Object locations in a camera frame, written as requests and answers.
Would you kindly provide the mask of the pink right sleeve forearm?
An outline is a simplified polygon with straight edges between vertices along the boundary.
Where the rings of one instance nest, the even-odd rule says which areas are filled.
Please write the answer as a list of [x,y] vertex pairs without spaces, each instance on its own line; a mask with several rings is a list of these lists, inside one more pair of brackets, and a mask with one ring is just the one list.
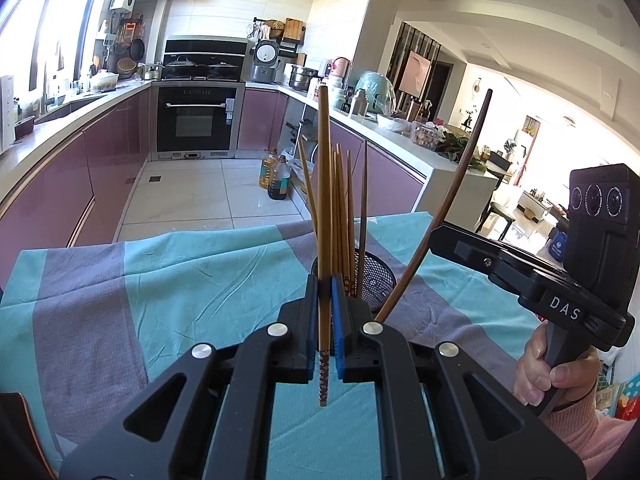
[[603,478],[604,472],[629,479],[638,472],[629,453],[639,443],[639,421],[600,416],[594,390],[553,411],[544,422],[580,458],[587,479]]

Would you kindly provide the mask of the right hand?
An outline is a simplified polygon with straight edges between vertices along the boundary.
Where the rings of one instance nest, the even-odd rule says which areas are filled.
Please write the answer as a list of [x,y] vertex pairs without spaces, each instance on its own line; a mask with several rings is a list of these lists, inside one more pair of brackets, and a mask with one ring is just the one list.
[[524,405],[538,406],[544,394],[557,388],[563,395],[559,406],[580,401],[597,385],[600,360],[589,349],[578,360],[551,367],[545,360],[547,351],[547,323],[533,331],[516,363],[513,395]]

